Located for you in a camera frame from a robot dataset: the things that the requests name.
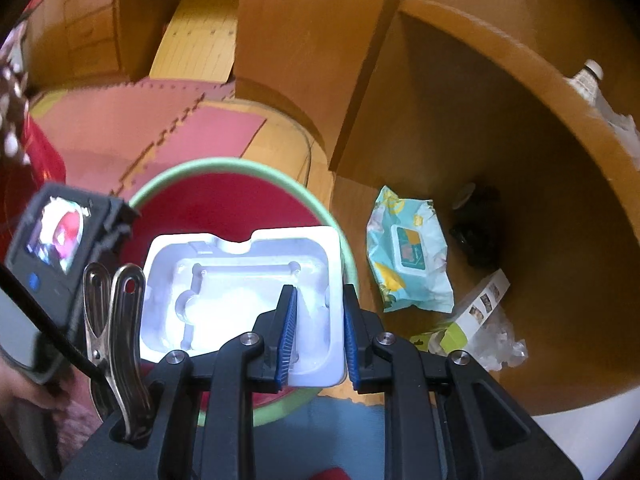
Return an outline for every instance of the blue button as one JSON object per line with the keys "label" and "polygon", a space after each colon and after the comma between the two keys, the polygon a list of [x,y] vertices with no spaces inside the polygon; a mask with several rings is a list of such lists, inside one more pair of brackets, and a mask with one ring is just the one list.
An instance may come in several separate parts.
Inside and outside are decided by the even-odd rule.
{"label": "blue button", "polygon": [[35,272],[32,272],[31,275],[29,276],[29,288],[33,292],[37,292],[38,289],[40,288],[40,278]]}

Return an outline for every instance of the wooden cabinet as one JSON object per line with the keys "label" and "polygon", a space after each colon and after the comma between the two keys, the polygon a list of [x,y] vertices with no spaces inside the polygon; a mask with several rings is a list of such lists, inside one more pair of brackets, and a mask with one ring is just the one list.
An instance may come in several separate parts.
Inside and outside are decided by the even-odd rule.
{"label": "wooden cabinet", "polygon": [[110,40],[113,33],[111,7],[94,12],[66,27],[66,39],[72,50],[98,41]]}
{"label": "wooden cabinet", "polygon": [[240,0],[236,95],[295,118],[331,160],[397,2]]}
{"label": "wooden cabinet", "polygon": [[113,0],[67,0],[65,2],[65,21],[73,23],[96,10],[111,7],[112,4]]}
{"label": "wooden cabinet", "polygon": [[44,0],[28,21],[25,62],[39,89],[148,74],[178,0]]}
{"label": "wooden cabinet", "polygon": [[[450,205],[467,182],[500,192],[500,266],[511,282],[500,304],[529,351],[522,366],[502,369],[502,386],[536,415],[639,386],[629,353],[640,324],[640,173],[608,124],[538,54],[466,12],[401,0],[332,195],[363,308],[382,312],[366,225],[385,184],[433,200],[456,299],[473,289],[484,272],[449,236]],[[417,308],[382,319],[404,337],[436,321]],[[568,366],[567,355],[580,359]]]}
{"label": "wooden cabinet", "polygon": [[76,77],[117,72],[120,64],[116,45],[113,41],[107,40],[74,50],[71,65]]}

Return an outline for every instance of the wet wipes package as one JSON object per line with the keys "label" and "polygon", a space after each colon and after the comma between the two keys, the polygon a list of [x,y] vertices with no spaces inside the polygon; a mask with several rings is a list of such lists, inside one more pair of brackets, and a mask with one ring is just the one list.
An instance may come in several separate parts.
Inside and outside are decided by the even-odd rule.
{"label": "wet wipes package", "polygon": [[385,312],[411,305],[451,312],[447,243],[431,200],[380,190],[367,223],[367,257]]}

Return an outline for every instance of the red object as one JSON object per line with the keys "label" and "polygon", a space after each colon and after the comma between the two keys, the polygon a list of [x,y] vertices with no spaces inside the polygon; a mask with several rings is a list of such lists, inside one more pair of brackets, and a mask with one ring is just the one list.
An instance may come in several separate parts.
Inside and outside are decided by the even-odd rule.
{"label": "red object", "polygon": [[78,233],[80,232],[80,213],[69,211],[58,222],[53,231],[53,245],[58,251],[60,258],[68,258],[73,253],[78,244]]}
{"label": "red object", "polygon": [[327,469],[317,475],[313,475],[310,480],[351,480],[347,473],[345,473],[339,467]]}
{"label": "red object", "polygon": [[[207,173],[179,180],[146,202],[140,213],[133,225],[133,237],[120,253],[121,262],[139,266],[144,266],[149,246],[159,235],[211,233],[231,242],[244,242],[257,229],[321,224],[281,187],[238,173]],[[143,373],[151,367],[143,367]],[[254,394],[254,407],[273,402],[291,390]],[[204,409],[209,396],[202,397]]]}
{"label": "red object", "polygon": [[20,166],[4,161],[0,171],[0,258],[3,260],[20,215],[33,194],[46,180],[64,182],[66,177],[65,163],[30,115],[24,122],[21,141],[31,164]]}

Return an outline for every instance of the pink foam mat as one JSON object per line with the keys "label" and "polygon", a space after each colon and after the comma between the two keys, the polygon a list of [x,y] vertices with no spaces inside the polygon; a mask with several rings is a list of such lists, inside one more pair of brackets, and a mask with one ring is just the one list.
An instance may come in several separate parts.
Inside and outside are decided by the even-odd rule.
{"label": "pink foam mat", "polygon": [[194,81],[188,79],[151,79],[145,77],[136,83],[137,86],[168,86],[169,88],[193,88],[204,92],[204,99],[207,101],[222,101],[222,99],[231,97],[236,91],[236,82],[229,83],[212,83],[209,81]]}
{"label": "pink foam mat", "polygon": [[242,156],[254,135],[264,123],[264,117],[200,106],[182,126],[158,146],[156,157],[135,177],[134,185],[120,195],[130,199],[153,177],[169,168],[210,156]]}
{"label": "pink foam mat", "polygon": [[108,192],[203,94],[194,85],[171,84],[73,90],[38,124],[62,155],[68,184]]}

